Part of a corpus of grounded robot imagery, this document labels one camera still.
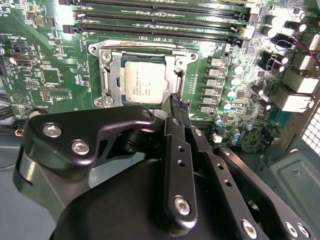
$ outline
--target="wire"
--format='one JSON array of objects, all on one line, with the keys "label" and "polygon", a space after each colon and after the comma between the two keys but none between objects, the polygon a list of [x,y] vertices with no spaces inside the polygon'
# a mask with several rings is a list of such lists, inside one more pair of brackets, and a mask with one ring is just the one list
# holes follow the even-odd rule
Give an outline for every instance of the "wire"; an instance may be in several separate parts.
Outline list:
[{"label": "wire", "polygon": [[7,107],[5,107],[5,108],[0,109],[0,115],[1,115],[1,114],[9,113],[9,112],[11,112],[11,111],[12,111],[11,107],[10,107],[10,106],[7,106]]},{"label": "wire", "polygon": [[[289,46],[289,47],[287,47],[287,48],[284,48],[284,49],[278,49],[278,48],[277,48],[277,44],[280,43],[280,42],[285,42],[285,43],[287,43],[287,44],[290,44],[291,46]],[[286,41],[286,40],[279,40],[279,41],[277,41],[277,42],[274,44],[274,48],[275,48],[277,51],[279,51],[279,52],[284,51],[284,50],[288,50],[288,49],[292,48],[292,42],[289,42],[289,41]]]},{"label": "wire", "polygon": [[16,166],[16,164],[11,164],[11,165],[7,165],[7,166],[0,166],[0,171],[6,171],[6,170],[10,170],[10,169],[14,169]]},{"label": "wire", "polygon": [[297,39],[294,40],[293,42],[294,44],[296,44],[299,48],[305,49],[309,52],[309,55],[315,59],[316,64],[318,65],[318,67],[320,67],[320,60],[317,58],[317,56],[310,50],[309,47],[306,47],[305,45],[303,45],[302,43],[300,43]]},{"label": "wire", "polygon": [[7,112],[5,114],[0,115],[0,121],[8,119],[8,118],[11,118],[13,116],[14,116],[14,113],[12,111],[11,112]]},{"label": "wire", "polygon": [[15,134],[17,137],[22,137],[22,134],[20,133],[19,129],[15,130],[15,131],[14,131],[14,134]]}]

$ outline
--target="electrolytic capacitor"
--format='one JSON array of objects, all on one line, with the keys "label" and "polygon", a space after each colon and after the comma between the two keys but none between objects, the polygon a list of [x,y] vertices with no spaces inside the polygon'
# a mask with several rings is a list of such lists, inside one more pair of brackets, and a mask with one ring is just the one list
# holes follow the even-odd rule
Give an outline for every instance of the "electrolytic capacitor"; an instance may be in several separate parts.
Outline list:
[{"label": "electrolytic capacitor", "polygon": [[305,25],[304,23],[300,23],[297,21],[287,21],[285,23],[285,27],[288,29],[292,29],[298,32],[304,32],[307,29],[307,25]]},{"label": "electrolytic capacitor", "polygon": [[231,109],[231,104],[228,101],[223,101],[221,103],[221,106],[223,107],[223,109],[225,111],[230,111],[230,109]]},{"label": "electrolytic capacitor", "polygon": [[214,118],[214,121],[215,121],[215,123],[216,123],[217,125],[222,125],[222,124],[224,124],[224,121],[221,120],[221,117],[220,117],[220,116],[216,116],[216,117]]},{"label": "electrolytic capacitor", "polygon": [[313,26],[320,27],[320,17],[313,16],[310,18],[309,23]]},{"label": "electrolytic capacitor", "polygon": [[268,38],[274,38],[277,35],[278,31],[277,29],[273,27],[266,27],[263,30],[263,35],[267,36]]},{"label": "electrolytic capacitor", "polygon": [[228,99],[233,99],[236,96],[236,93],[233,91],[232,88],[227,88],[224,91],[225,95],[227,96]]},{"label": "electrolytic capacitor", "polygon": [[273,27],[280,26],[283,23],[281,17],[273,15],[269,16],[266,22]]},{"label": "electrolytic capacitor", "polygon": [[287,57],[285,57],[281,54],[277,54],[275,59],[281,64],[286,64],[289,61],[289,59]]},{"label": "electrolytic capacitor", "polygon": [[252,91],[254,91],[256,94],[258,94],[259,96],[261,96],[262,94],[264,94],[264,91],[258,87],[257,85],[253,85],[252,86]]},{"label": "electrolytic capacitor", "polygon": [[243,73],[244,69],[242,66],[240,66],[239,64],[233,64],[231,67],[231,70],[236,74],[236,75],[240,75]]},{"label": "electrolytic capacitor", "polygon": [[237,143],[238,143],[238,139],[235,139],[233,136],[230,137],[230,141],[231,141],[232,145],[237,145]]},{"label": "electrolytic capacitor", "polygon": [[271,103],[265,101],[265,100],[260,100],[260,105],[265,109],[265,110],[270,110],[271,109]]},{"label": "electrolytic capacitor", "polygon": [[277,70],[279,73],[282,73],[285,70],[285,66],[281,65],[280,63],[275,62],[273,65],[273,69]]},{"label": "electrolytic capacitor", "polygon": [[232,85],[232,86],[238,86],[241,83],[241,80],[239,78],[237,78],[236,76],[231,76],[228,78],[228,82]]},{"label": "electrolytic capacitor", "polygon": [[239,139],[241,137],[241,134],[238,129],[233,130],[232,135],[233,135],[234,139]]},{"label": "electrolytic capacitor", "polygon": [[19,59],[21,59],[21,55],[15,54],[9,58],[9,63],[16,64],[16,60],[19,60]]}]

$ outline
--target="mounting hole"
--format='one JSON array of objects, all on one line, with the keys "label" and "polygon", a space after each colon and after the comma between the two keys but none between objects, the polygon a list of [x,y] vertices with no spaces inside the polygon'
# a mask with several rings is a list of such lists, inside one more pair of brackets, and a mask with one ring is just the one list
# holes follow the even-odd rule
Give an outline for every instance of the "mounting hole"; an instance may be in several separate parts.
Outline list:
[{"label": "mounting hole", "polygon": [[178,146],[178,150],[179,150],[180,152],[184,152],[184,151],[185,151],[185,149],[184,149],[182,146]]},{"label": "mounting hole", "polygon": [[90,51],[95,54],[97,52],[97,48],[95,46],[90,47]]},{"label": "mounting hole", "polygon": [[147,112],[146,110],[142,111],[142,115],[147,117],[147,118],[151,118],[151,114],[149,112]]},{"label": "mounting hole", "polygon": [[228,180],[224,180],[225,185],[227,185],[228,187],[231,187],[231,182],[229,182]]},{"label": "mounting hole", "polygon": [[184,167],[186,166],[185,163],[184,163],[183,161],[181,161],[181,160],[178,160],[177,163],[178,163],[179,166],[182,167],[182,168],[184,168]]},{"label": "mounting hole", "polygon": [[217,164],[217,167],[220,168],[221,170],[224,169],[224,167],[223,167],[221,164],[219,164],[219,163]]}]

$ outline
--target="cpu socket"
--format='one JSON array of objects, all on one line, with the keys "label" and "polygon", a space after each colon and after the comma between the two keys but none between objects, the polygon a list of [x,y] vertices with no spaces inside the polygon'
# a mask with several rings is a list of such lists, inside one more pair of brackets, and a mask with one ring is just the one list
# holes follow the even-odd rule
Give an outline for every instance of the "cpu socket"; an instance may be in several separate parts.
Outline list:
[{"label": "cpu socket", "polygon": [[188,65],[197,50],[143,41],[106,40],[88,46],[99,59],[100,108],[129,104],[162,105],[172,93],[182,96]]}]

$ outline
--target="motherboard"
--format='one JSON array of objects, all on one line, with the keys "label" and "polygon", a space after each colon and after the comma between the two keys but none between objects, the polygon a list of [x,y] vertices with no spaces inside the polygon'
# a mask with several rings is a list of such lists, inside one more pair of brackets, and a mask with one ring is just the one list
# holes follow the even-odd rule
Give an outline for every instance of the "motherboard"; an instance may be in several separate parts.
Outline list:
[{"label": "motherboard", "polygon": [[314,103],[318,13],[303,0],[0,0],[0,78],[17,120],[177,94],[209,141],[256,153]]}]

